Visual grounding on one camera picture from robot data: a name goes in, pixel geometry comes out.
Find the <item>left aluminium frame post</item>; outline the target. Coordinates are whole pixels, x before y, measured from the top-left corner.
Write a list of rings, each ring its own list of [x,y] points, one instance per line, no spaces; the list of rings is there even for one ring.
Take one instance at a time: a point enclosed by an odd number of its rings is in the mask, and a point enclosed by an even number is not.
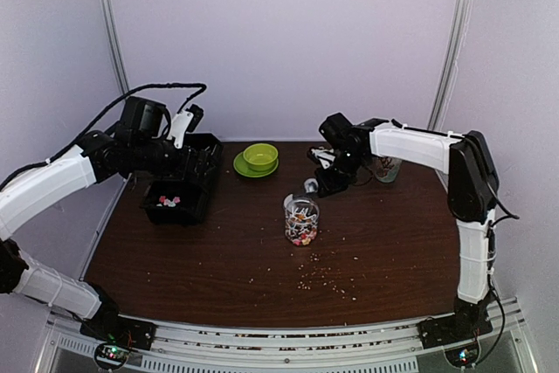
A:
[[[109,62],[114,71],[114,77],[116,79],[119,93],[124,94],[130,89],[130,86],[123,53],[121,51],[121,43],[114,16],[113,2],[112,0],[99,0],[99,2],[107,39]]]

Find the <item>green bowl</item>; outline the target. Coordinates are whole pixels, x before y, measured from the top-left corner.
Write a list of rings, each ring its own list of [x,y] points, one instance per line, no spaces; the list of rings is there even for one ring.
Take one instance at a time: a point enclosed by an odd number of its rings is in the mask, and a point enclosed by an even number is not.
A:
[[[242,152],[243,157],[254,169],[264,169],[279,158],[279,151],[269,143],[253,143]]]

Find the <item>green saucer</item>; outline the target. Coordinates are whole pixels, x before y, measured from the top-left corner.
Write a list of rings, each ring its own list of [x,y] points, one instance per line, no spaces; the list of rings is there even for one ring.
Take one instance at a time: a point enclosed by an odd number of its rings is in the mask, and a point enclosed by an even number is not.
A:
[[[243,157],[242,153],[238,153],[233,159],[233,168],[241,176],[248,178],[262,178],[271,175],[280,165],[280,160],[276,159],[274,163],[268,165],[266,168],[254,169]]]

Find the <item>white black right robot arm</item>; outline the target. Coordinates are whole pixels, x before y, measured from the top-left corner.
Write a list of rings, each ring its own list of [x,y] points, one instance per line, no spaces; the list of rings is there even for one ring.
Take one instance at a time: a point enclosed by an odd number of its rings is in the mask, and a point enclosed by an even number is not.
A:
[[[492,299],[499,178],[484,135],[441,133],[396,120],[372,118],[359,124],[330,115],[319,127],[326,147],[310,148],[317,164],[318,195],[328,197],[355,183],[373,160],[394,158],[437,171],[447,178],[447,206],[459,233],[459,283],[448,332],[466,339],[476,330]]]

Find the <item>aluminium frame post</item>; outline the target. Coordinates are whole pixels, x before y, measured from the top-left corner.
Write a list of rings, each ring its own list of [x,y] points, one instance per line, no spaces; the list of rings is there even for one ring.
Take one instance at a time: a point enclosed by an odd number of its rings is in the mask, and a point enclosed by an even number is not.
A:
[[[472,0],[455,0],[445,59],[431,108],[431,115],[427,123],[427,128],[430,130],[440,130],[445,121],[446,112],[459,72],[459,53],[466,39],[467,26],[471,14],[471,3]]]
[[[123,53],[121,51],[121,43],[114,16],[113,2],[112,0],[99,0],[99,2],[107,39],[109,62],[114,71],[114,77],[116,79],[119,93],[124,94],[130,89],[130,86]]]

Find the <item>right aluminium frame post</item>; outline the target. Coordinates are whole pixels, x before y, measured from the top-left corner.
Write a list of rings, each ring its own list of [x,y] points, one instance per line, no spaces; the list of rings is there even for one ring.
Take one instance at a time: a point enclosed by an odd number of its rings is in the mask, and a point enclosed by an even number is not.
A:
[[[446,112],[459,72],[459,53],[466,39],[467,26],[471,14],[471,3],[472,0],[455,0],[445,59],[431,108],[431,115],[427,123],[427,128],[430,130],[440,130],[445,121]]]

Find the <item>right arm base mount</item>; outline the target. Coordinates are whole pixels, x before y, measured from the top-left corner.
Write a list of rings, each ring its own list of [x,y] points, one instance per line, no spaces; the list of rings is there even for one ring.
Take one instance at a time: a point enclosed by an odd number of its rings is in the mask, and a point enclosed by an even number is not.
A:
[[[455,301],[452,314],[428,317],[418,324],[423,349],[442,349],[455,369],[473,369],[482,360],[481,336],[493,331],[485,303]]]

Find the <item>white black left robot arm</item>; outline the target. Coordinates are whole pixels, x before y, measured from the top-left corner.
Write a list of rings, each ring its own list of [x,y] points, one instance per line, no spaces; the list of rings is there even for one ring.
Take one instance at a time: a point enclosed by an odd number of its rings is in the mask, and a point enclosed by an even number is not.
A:
[[[86,131],[61,156],[7,182],[1,189],[1,291],[61,307],[84,320],[108,342],[126,332],[118,309],[98,287],[74,280],[20,250],[13,234],[71,194],[119,174],[147,171],[177,180],[187,173],[187,141],[204,111],[197,105],[169,114],[160,102],[132,97],[106,131]]]

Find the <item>front aluminium rail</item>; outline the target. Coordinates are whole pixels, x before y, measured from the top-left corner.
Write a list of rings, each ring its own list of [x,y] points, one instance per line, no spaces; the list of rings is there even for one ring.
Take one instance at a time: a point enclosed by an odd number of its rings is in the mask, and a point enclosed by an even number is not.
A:
[[[159,321],[149,349],[133,349],[119,372],[454,372],[474,349],[476,372],[536,372],[517,307],[490,311],[493,331],[426,348],[417,319],[330,328],[227,328]]]

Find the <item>coral pattern ceramic mug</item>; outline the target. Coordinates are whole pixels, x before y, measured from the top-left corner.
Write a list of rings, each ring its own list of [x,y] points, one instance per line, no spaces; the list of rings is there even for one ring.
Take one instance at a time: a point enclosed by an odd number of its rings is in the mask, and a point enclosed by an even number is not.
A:
[[[374,177],[381,183],[393,183],[397,178],[401,164],[401,159],[378,156],[374,162]]]

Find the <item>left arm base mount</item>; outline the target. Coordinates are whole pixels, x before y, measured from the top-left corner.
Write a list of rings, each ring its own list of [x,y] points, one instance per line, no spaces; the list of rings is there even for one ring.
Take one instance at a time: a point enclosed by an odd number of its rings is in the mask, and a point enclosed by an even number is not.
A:
[[[122,368],[133,352],[150,350],[155,337],[156,325],[120,315],[117,303],[100,287],[93,289],[100,297],[100,307],[91,319],[77,315],[80,333],[100,343],[93,351],[93,360],[102,371],[114,372]]]

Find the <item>black three-compartment candy tray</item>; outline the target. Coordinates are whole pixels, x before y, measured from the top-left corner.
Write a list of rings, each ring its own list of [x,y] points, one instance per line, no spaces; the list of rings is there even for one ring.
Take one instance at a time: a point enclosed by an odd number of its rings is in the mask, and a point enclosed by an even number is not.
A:
[[[205,219],[221,170],[224,146],[211,133],[188,134],[183,146],[183,166],[171,176],[155,178],[142,199],[141,208],[152,224],[196,225]],[[210,181],[187,181],[185,170],[188,148],[203,149],[206,146],[218,146],[218,166],[215,175]]]

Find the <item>silver jar lid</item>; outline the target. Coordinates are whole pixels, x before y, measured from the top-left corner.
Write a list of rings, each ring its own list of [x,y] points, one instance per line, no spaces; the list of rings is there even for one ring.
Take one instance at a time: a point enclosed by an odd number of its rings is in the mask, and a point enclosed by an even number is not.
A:
[[[308,178],[303,183],[303,188],[306,194],[314,194],[319,189],[319,184],[315,178]]]

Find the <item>clear plastic jar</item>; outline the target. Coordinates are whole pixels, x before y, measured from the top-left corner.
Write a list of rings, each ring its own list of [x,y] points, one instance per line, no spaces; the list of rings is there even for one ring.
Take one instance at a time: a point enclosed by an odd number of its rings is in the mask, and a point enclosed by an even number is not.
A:
[[[309,245],[318,234],[320,210],[310,197],[288,195],[283,202],[285,237],[296,246]]]

